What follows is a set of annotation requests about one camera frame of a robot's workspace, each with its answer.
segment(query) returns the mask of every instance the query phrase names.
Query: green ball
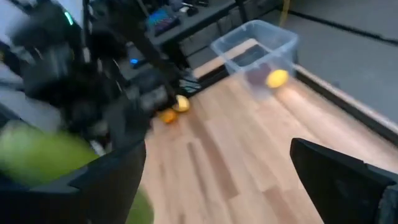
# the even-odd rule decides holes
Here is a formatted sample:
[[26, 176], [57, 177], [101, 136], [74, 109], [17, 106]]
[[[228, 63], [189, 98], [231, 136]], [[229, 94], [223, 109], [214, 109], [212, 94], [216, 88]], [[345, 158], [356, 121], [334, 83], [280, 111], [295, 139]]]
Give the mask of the green ball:
[[136, 197], [132, 203], [126, 224], [151, 224], [154, 222], [154, 211], [145, 193], [138, 189]]
[[87, 142], [67, 133], [44, 133], [14, 123], [0, 135], [0, 171], [29, 187], [49, 183], [97, 158]]

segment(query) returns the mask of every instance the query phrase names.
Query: lemon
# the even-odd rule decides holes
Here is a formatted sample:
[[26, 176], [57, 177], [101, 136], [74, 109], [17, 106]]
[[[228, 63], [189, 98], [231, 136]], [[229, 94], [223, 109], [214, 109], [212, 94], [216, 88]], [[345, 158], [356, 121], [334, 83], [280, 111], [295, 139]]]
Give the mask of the lemon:
[[286, 70], [278, 69], [268, 75], [266, 79], [266, 85], [269, 88], [278, 88], [285, 84], [288, 79], [289, 73]]
[[186, 112], [187, 110], [189, 110], [190, 104], [187, 97], [182, 95], [177, 95], [176, 99], [177, 99], [177, 104], [173, 106], [173, 109], [175, 111]]

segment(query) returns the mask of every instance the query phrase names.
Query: clear plastic bin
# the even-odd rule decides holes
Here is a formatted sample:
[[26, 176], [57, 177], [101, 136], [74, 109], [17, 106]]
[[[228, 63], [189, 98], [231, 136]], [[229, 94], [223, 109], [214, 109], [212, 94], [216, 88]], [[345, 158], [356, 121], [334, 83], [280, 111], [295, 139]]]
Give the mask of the clear plastic bin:
[[230, 75], [242, 74], [256, 96], [271, 92], [268, 81], [274, 71], [294, 75], [297, 34], [264, 21], [249, 21], [220, 37], [211, 48], [225, 62]]

